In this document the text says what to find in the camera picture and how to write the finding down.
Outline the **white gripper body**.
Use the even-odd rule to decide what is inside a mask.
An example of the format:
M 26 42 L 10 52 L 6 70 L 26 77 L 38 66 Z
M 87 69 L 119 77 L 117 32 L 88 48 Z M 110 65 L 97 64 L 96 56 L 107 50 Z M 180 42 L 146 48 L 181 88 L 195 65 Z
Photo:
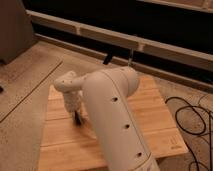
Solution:
M 81 93 L 79 91 L 66 92 L 63 94 L 64 106 L 70 113 L 78 111 L 81 108 Z

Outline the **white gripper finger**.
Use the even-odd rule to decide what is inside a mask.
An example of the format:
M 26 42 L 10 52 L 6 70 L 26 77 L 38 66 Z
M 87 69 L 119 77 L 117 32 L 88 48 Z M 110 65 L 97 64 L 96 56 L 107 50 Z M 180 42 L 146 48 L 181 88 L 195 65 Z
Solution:
M 72 119 L 73 119 L 73 121 L 75 122 L 75 112 L 74 112 L 74 113 L 72 112 L 72 114 L 71 114 L 71 115 L 72 115 Z

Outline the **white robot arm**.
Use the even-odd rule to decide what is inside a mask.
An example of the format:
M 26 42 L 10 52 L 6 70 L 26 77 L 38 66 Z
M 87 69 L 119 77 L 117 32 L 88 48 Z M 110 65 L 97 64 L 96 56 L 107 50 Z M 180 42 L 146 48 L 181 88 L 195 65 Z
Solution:
M 110 171 L 160 171 L 127 102 L 138 86 L 128 66 L 81 77 L 69 71 L 54 81 L 67 111 L 85 106 Z

